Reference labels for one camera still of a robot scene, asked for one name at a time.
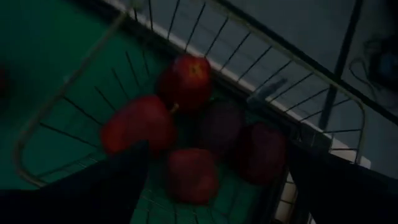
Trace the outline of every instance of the apple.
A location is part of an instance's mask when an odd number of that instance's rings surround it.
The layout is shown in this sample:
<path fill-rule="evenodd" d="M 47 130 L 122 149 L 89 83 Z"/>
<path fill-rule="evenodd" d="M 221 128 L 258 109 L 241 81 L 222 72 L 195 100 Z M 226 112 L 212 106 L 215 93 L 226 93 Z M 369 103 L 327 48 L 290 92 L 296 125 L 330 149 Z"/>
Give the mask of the apple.
<path fill-rule="evenodd" d="M 251 184 L 270 184 L 284 167 L 286 141 L 262 122 L 245 127 L 231 156 L 233 169 Z"/>
<path fill-rule="evenodd" d="M 199 109 L 211 96 L 211 67 L 207 59 L 183 55 L 175 59 L 157 83 L 157 94 L 181 112 Z"/>
<path fill-rule="evenodd" d="M 179 149 L 167 160 L 167 190 L 178 202 L 206 205 L 217 194 L 213 155 L 205 149 Z"/>
<path fill-rule="evenodd" d="M 240 107 L 228 101 L 213 101 L 199 120 L 197 146 L 222 159 L 236 146 L 243 127 L 244 111 Z"/>
<path fill-rule="evenodd" d="M 140 140 L 148 140 L 154 157 L 177 140 L 173 118 L 155 95 L 131 100 L 101 129 L 101 141 L 108 154 L 125 150 Z"/>

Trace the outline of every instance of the green surface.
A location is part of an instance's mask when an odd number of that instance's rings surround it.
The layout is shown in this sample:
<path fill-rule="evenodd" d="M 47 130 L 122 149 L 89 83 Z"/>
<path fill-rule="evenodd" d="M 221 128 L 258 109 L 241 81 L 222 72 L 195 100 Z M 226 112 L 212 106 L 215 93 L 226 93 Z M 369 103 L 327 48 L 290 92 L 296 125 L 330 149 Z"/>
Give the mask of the green surface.
<path fill-rule="evenodd" d="M 62 85 L 64 76 L 78 68 L 80 59 L 108 26 L 66 1 L 10 1 L 3 4 L 0 12 L 0 64 L 9 70 L 12 80 L 11 92 L 9 98 L 2 102 L 0 116 L 0 188 L 33 189 L 15 173 L 11 161 L 12 143 L 22 125 Z M 136 85 L 125 52 L 130 54 L 140 87 Z M 67 97 L 97 120 L 106 122 L 114 111 L 95 91 L 95 87 L 115 108 L 120 108 L 128 98 L 153 92 L 156 75 L 170 62 L 157 52 L 149 49 L 144 49 L 144 52 L 149 74 L 145 70 L 140 44 L 132 37 L 118 33 L 68 91 Z M 112 68 L 118 74 L 128 98 L 111 73 Z M 227 98 L 226 93 L 220 91 L 215 91 L 215 97 Z M 260 118 L 248 116 L 249 122 L 257 119 Z M 42 122 L 100 146 L 100 125 L 65 100 L 60 100 Z M 179 116 L 176 123 L 179 145 L 189 146 L 193 122 L 190 118 Z M 27 143 L 24 162 L 33 174 L 40 175 L 95 152 L 92 146 L 39 127 Z M 102 159 L 104 155 L 95 153 L 92 157 Z M 86 166 L 93 163 L 90 159 L 80 162 Z M 51 182 L 80 169 L 81 166 L 73 164 L 42 178 Z M 159 175 L 159 166 L 154 164 L 132 222 L 228 223 L 229 219 L 230 223 L 242 223 L 259 188 L 243 182 L 226 166 L 220 165 L 219 174 L 220 191 L 210 203 L 210 208 L 193 207 L 174 204 L 162 188 L 154 187 L 158 186 L 158 178 L 162 176 Z"/>

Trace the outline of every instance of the apple stem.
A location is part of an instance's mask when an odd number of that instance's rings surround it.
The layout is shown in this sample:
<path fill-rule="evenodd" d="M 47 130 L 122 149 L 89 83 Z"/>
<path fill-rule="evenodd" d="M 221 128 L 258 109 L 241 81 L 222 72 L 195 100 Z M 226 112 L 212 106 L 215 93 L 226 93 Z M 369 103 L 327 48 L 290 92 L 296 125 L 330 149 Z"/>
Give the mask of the apple stem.
<path fill-rule="evenodd" d="M 179 108 L 180 105 L 178 105 L 178 103 L 174 103 L 173 108 L 170 110 L 170 114 L 174 114 Z"/>

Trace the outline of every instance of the basket wire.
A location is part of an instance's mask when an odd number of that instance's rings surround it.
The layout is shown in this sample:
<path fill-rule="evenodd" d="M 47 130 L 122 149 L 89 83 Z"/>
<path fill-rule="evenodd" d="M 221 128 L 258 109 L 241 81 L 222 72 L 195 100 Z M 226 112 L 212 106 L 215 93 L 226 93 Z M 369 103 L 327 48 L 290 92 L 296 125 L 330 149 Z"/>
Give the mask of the basket wire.
<path fill-rule="evenodd" d="M 65 131 L 62 131 L 61 129 L 57 129 L 55 127 L 52 127 L 50 125 L 45 124 L 44 122 L 42 122 L 42 120 L 50 113 L 51 109 L 54 107 L 54 105 L 58 102 L 58 101 L 65 101 L 68 104 L 70 104 L 71 106 L 73 106 L 77 111 L 79 111 L 81 114 L 83 114 L 84 116 L 86 116 L 88 119 L 92 120 L 92 122 L 96 123 L 99 126 L 104 125 L 104 123 L 102 121 L 99 121 L 98 119 L 96 119 L 94 116 L 90 115 L 87 111 L 85 111 L 81 106 L 77 105 L 72 99 L 70 99 L 69 97 L 66 96 L 66 92 L 67 90 L 71 87 L 71 85 L 83 74 L 83 72 L 88 68 L 88 66 L 90 65 L 90 63 L 95 59 L 96 55 L 98 54 L 98 52 L 104 47 L 105 43 L 107 43 L 107 41 L 111 38 L 111 36 L 119 29 L 119 27 L 121 25 L 123 25 L 123 23 L 125 22 L 126 19 L 132 19 L 138 23 L 141 24 L 141 30 L 137 30 L 136 32 L 138 33 L 138 35 L 143 35 L 143 33 L 145 33 L 145 30 L 150 30 L 151 32 L 156 33 L 157 35 L 163 37 L 165 40 L 169 41 L 169 44 L 174 47 L 176 50 L 178 50 L 179 52 L 183 52 L 183 53 L 189 53 L 189 54 L 193 54 L 193 55 L 200 55 L 200 56 L 204 56 L 206 57 L 212 66 L 213 71 L 218 74 L 219 76 L 222 76 L 222 78 L 226 79 L 227 81 L 229 81 L 230 83 L 232 83 L 233 85 L 237 86 L 240 89 L 243 89 L 246 93 L 255 93 L 257 92 L 259 89 L 261 89 L 262 87 L 264 87 L 272 78 L 280 75 L 280 73 L 286 69 L 289 65 L 296 63 L 298 65 L 301 65 L 302 67 L 306 68 L 308 71 L 310 71 L 309 73 L 307 73 L 304 77 L 300 78 L 298 81 L 294 82 L 292 85 L 290 85 L 289 87 L 287 87 L 286 89 L 284 89 L 283 91 L 275 94 L 274 96 L 270 96 L 266 99 L 267 103 L 269 106 L 271 106 L 272 108 L 275 108 L 275 110 L 279 111 L 280 113 L 282 113 L 284 116 L 286 117 L 290 117 L 292 116 L 292 112 L 295 108 L 299 107 L 300 105 L 305 104 L 306 102 L 320 96 L 321 94 L 325 93 L 328 88 L 322 89 L 314 94 L 311 94 L 309 97 L 304 98 L 303 100 L 297 102 L 296 104 L 285 108 L 284 110 L 281 109 L 280 105 L 278 104 L 278 99 L 281 96 L 284 96 L 286 93 L 290 92 L 291 90 L 293 90 L 295 87 L 299 86 L 300 84 L 302 84 L 305 80 L 311 78 L 311 77 L 319 77 L 321 78 L 325 83 L 327 84 L 331 84 L 332 86 L 334 86 L 335 88 L 337 88 L 338 91 L 342 92 L 344 95 L 346 95 L 348 98 L 347 99 L 343 99 L 337 103 L 335 103 L 333 105 L 333 107 L 337 107 L 339 105 L 342 105 L 343 103 L 349 102 L 349 101 L 354 101 L 360 108 L 361 112 L 362 112 L 362 117 L 361 117 L 361 126 L 359 128 L 349 128 L 349 129 L 341 129 L 341 130 L 321 130 L 319 128 L 317 128 L 316 126 L 309 124 L 307 121 L 322 113 L 323 110 L 319 110 L 316 111 L 314 113 L 309 114 L 308 116 L 299 119 L 297 122 L 299 124 L 306 124 L 309 125 L 311 128 L 313 128 L 313 134 L 311 136 L 311 140 L 310 142 L 308 142 L 308 145 L 310 147 L 314 146 L 316 139 L 319 136 L 326 136 L 326 138 L 328 138 L 330 140 L 330 145 L 327 148 L 327 151 L 329 152 L 333 152 L 333 151 L 354 151 L 355 152 L 355 157 L 353 159 L 353 162 L 355 164 L 360 164 L 361 162 L 361 148 L 363 146 L 363 134 L 364 134 L 364 128 L 366 125 L 366 117 L 365 117 L 365 110 L 364 110 L 364 104 L 363 102 L 357 98 L 356 96 L 354 96 L 353 94 L 351 94 L 348 90 L 344 89 L 343 87 L 341 87 L 337 82 L 335 82 L 334 80 L 330 79 L 327 75 L 323 74 L 321 71 L 313 68 L 311 65 L 307 64 L 305 61 L 301 60 L 301 58 L 298 58 L 296 55 L 294 55 L 294 53 L 292 53 L 290 50 L 286 49 L 284 46 L 280 45 L 277 41 L 275 41 L 274 39 L 270 38 L 267 34 L 265 34 L 264 32 L 262 32 L 261 30 L 259 30 L 257 27 L 253 26 L 252 24 L 248 23 L 247 21 L 245 21 L 244 19 L 242 19 L 241 17 L 239 17 L 236 13 L 230 11 L 227 7 L 225 7 L 223 4 L 220 3 L 220 1 L 216 1 L 216 0 L 206 0 L 206 1 L 198 1 L 200 2 L 201 6 L 200 6 L 200 11 L 197 15 L 197 18 L 195 19 L 195 23 L 192 27 L 192 30 L 190 31 L 190 34 L 188 36 L 188 39 L 186 41 L 175 41 L 176 39 L 178 39 L 178 37 L 176 35 L 173 34 L 172 29 L 175 25 L 175 19 L 176 19 L 176 13 L 180 7 L 180 4 L 182 2 L 182 0 L 177 0 L 176 1 L 176 5 L 174 7 L 174 11 L 172 14 L 172 19 L 171 19 L 171 23 L 168 27 L 168 29 L 164 29 L 165 32 L 159 32 L 158 29 L 158 25 L 154 22 L 153 20 L 153 12 L 152 12 L 152 1 L 148 0 L 147 1 L 147 5 L 149 7 L 149 18 L 147 18 L 147 16 L 144 15 L 144 13 L 140 13 L 139 9 L 137 9 L 136 7 L 132 7 L 133 4 L 129 4 L 129 5 L 125 5 L 122 2 L 119 1 L 112 1 L 112 0 L 105 0 L 105 2 L 107 2 L 109 5 L 112 5 L 114 8 L 116 8 L 117 10 L 120 11 L 120 14 L 118 16 L 118 18 L 111 24 L 111 26 L 109 27 L 109 29 L 105 32 L 105 34 L 97 41 L 97 43 L 95 43 L 95 45 L 91 48 L 91 50 L 89 50 L 86 54 L 86 57 L 83 58 L 83 60 L 81 61 L 81 65 L 80 67 L 75 70 L 65 81 L 64 84 L 62 85 L 62 87 L 59 89 L 59 91 L 46 103 L 43 105 L 43 107 L 41 107 L 41 109 L 39 110 L 39 112 L 28 122 L 27 127 L 22 130 L 21 134 L 19 135 L 18 140 L 16 141 L 15 147 L 14 147 L 14 163 L 17 167 L 17 171 L 18 174 L 25 179 L 26 181 L 38 186 L 38 187 L 42 187 L 46 184 L 45 181 L 43 181 L 43 179 L 46 176 L 52 175 L 56 172 L 66 172 L 67 174 L 72 174 L 76 171 L 78 171 L 79 169 L 72 169 L 71 167 L 73 166 L 78 166 L 80 167 L 80 169 L 84 169 L 87 166 L 89 166 L 92 163 L 98 162 L 100 159 L 103 159 L 103 155 L 101 153 L 101 146 L 92 143 L 92 142 L 88 142 L 86 140 L 84 140 L 83 138 L 80 138 L 78 136 L 69 134 Z M 222 13 L 223 15 L 225 15 L 225 19 L 223 20 L 220 28 L 218 29 L 218 31 L 215 33 L 213 40 L 210 43 L 210 46 L 203 52 L 200 52 L 198 50 L 195 49 L 195 46 L 190 46 L 190 42 L 192 41 L 193 35 L 195 33 L 196 28 L 199 25 L 199 21 L 201 19 L 201 16 L 203 15 L 203 11 L 207 8 L 207 7 L 212 7 L 215 8 L 217 10 L 219 10 L 220 13 Z M 241 41 L 234 46 L 234 50 L 231 53 L 231 55 L 226 59 L 225 62 L 223 62 L 222 64 L 219 64 L 217 62 L 215 62 L 212 57 L 210 52 L 212 51 L 213 47 L 216 45 L 223 29 L 226 27 L 227 23 L 229 22 L 236 22 L 238 24 L 241 24 L 242 26 L 244 26 L 247 29 L 247 34 L 244 35 L 244 37 L 241 39 Z M 228 65 L 230 64 L 231 60 L 234 58 L 234 56 L 238 53 L 239 49 L 243 46 L 243 44 L 248 40 L 248 38 L 251 35 L 255 35 L 256 37 L 259 37 L 261 40 L 263 40 L 264 42 L 269 44 L 269 47 L 266 48 L 257 58 L 254 58 L 252 64 L 250 64 L 250 66 L 248 66 L 240 75 L 236 75 L 235 78 L 231 78 L 231 71 L 228 68 Z M 146 58 L 146 47 L 148 45 L 151 44 L 151 42 L 153 42 L 154 40 L 152 38 L 147 38 L 145 39 L 145 41 L 143 41 L 141 43 L 142 45 L 142 58 L 143 58 L 143 62 L 144 62 L 144 67 L 145 67 L 145 71 L 146 71 L 146 75 L 148 77 L 151 76 L 150 71 L 149 71 L 149 65 L 147 62 L 147 58 Z M 281 67 L 279 67 L 275 72 L 273 72 L 269 77 L 267 77 L 262 83 L 260 83 L 260 85 L 256 86 L 255 88 L 248 88 L 247 83 L 245 83 L 244 78 L 246 75 L 249 74 L 249 72 L 262 60 L 262 58 L 264 58 L 272 49 L 276 49 L 279 52 L 283 52 L 286 56 L 288 56 L 289 60 L 284 63 Z M 136 86 L 138 87 L 138 89 L 141 89 L 143 85 L 142 82 L 139 81 L 138 77 L 137 77 L 137 72 L 136 69 L 134 68 L 134 64 L 132 62 L 132 58 L 130 57 L 129 53 L 126 51 L 125 53 L 125 57 L 126 60 L 129 64 L 129 69 L 131 71 L 132 76 L 134 77 L 134 81 Z M 124 85 L 122 83 L 122 81 L 119 78 L 119 75 L 116 71 L 115 68 L 111 69 L 111 75 L 113 76 L 113 78 L 116 80 L 117 84 L 119 85 L 124 97 L 127 100 L 130 100 L 131 97 L 128 95 L 126 89 L 124 88 Z M 117 110 L 117 106 L 113 105 L 112 102 L 107 98 L 106 94 L 100 89 L 100 87 L 95 86 L 95 91 L 97 92 L 97 94 L 102 97 L 103 101 L 109 106 L 109 108 L 113 111 Z M 90 153 L 85 157 L 82 157 L 81 159 L 78 160 L 74 160 L 71 161 L 67 164 L 64 164 L 56 169 L 50 170 L 50 171 L 46 171 L 43 172 L 41 174 L 37 174 L 34 175 L 32 173 L 29 172 L 29 170 L 26 169 L 23 161 L 22 161 L 22 154 L 23 154 L 23 149 L 25 148 L 25 145 L 27 144 L 29 138 L 33 135 L 34 131 L 38 128 L 38 127 L 42 127 L 45 129 L 49 129 L 51 131 L 54 131 L 56 133 L 62 134 L 68 138 L 72 138 L 76 141 L 81 142 L 82 144 L 86 144 L 87 146 L 92 147 L 95 150 L 98 150 L 96 152 Z M 333 141 L 335 140 L 335 134 L 336 133 L 351 133 L 351 132 L 358 132 L 359 133 L 359 139 L 358 139 L 358 143 L 357 146 L 355 148 L 333 148 Z M 300 141 L 304 141 L 303 136 L 299 136 L 298 140 Z M 224 174 L 223 178 L 220 179 L 220 182 L 222 182 L 224 180 L 224 177 L 227 176 L 229 174 Z M 289 180 L 285 180 L 285 186 L 286 185 L 294 185 L 294 182 L 289 181 Z M 229 207 L 227 212 L 222 212 L 222 211 L 217 211 L 216 208 L 212 207 L 212 205 L 210 205 L 210 208 L 207 208 L 209 210 L 210 216 L 211 216 L 211 220 L 208 220 L 209 223 L 217 223 L 215 221 L 215 217 L 214 215 L 221 215 L 223 217 L 225 217 L 226 220 L 228 220 L 228 218 L 231 216 L 231 212 L 233 210 L 234 204 L 236 203 L 236 199 L 238 196 L 238 192 L 240 191 L 241 186 L 236 186 L 235 189 L 233 190 L 233 196 L 232 196 L 232 203 L 231 206 Z M 145 188 L 143 190 L 143 195 L 141 195 L 141 198 L 148 201 L 149 203 L 147 204 L 146 208 L 142 208 L 142 207 L 138 207 L 136 210 L 140 210 L 146 213 L 147 215 L 147 220 L 149 219 L 149 215 L 152 212 L 152 207 L 156 206 L 159 207 L 167 212 L 169 212 L 170 214 L 173 214 L 174 219 L 177 220 L 177 218 L 179 216 L 183 217 L 183 215 L 179 214 L 177 212 L 176 209 L 176 205 L 172 205 L 172 209 L 169 209 L 168 207 L 162 205 L 159 202 L 156 202 L 154 200 L 155 197 L 155 192 L 151 189 Z M 289 204 L 289 211 L 288 211 L 288 217 L 291 215 L 292 213 L 292 209 L 294 207 L 294 203 L 295 203 L 295 199 L 297 197 L 297 191 L 294 192 L 294 197 L 291 199 L 291 201 L 287 201 L 284 199 L 280 199 L 279 202 L 279 206 L 282 203 L 287 203 Z M 194 220 L 186 220 L 189 223 L 199 223 L 198 222 L 198 215 L 195 211 L 195 209 L 191 209 L 190 211 L 193 216 L 195 217 Z M 283 220 L 284 222 L 289 222 L 289 218 L 285 218 Z"/>

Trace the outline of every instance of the metal wire basket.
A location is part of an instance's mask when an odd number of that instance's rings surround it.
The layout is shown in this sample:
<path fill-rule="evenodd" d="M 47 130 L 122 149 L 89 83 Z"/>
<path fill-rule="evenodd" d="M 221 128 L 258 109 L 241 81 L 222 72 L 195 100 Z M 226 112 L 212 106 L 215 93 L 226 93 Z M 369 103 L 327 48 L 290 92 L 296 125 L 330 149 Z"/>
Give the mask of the metal wire basket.
<path fill-rule="evenodd" d="M 152 93 L 156 76 L 174 57 L 185 53 L 210 61 L 214 97 L 242 105 L 253 93 L 286 79 L 287 84 L 263 99 L 258 110 L 243 106 L 248 122 L 267 122 L 309 147 L 348 153 L 348 159 L 361 163 L 365 126 L 362 101 L 332 79 L 327 70 L 313 66 L 310 58 L 303 58 L 296 48 L 253 18 L 242 16 L 226 1 L 128 4 L 90 0 L 79 2 L 79 6 L 88 10 L 89 22 L 82 23 L 104 24 L 101 19 L 112 23 L 21 132 L 14 162 L 26 181 L 41 187 L 103 159 L 99 128 L 127 100 Z M 341 93 L 334 110 L 346 110 L 343 105 L 348 103 L 358 105 L 358 117 L 352 118 L 358 120 L 358 126 L 320 129 L 314 125 L 330 85 Z M 180 126 L 187 123 L 179 119 Z M 355 135 L 341 140 L 336 137 L 339 133 Z M 156 167 L 153 164 L 150 176 L 156 175 Z M 249 185 L 226 166 L 220 167 L 220 177 L 220 193 L 209 207 L 174 204 L 149 178 L 132 221 L 260 223 L 275 218 L 289 222 L 297 193 L 287 168 L 268 187 Z"/>

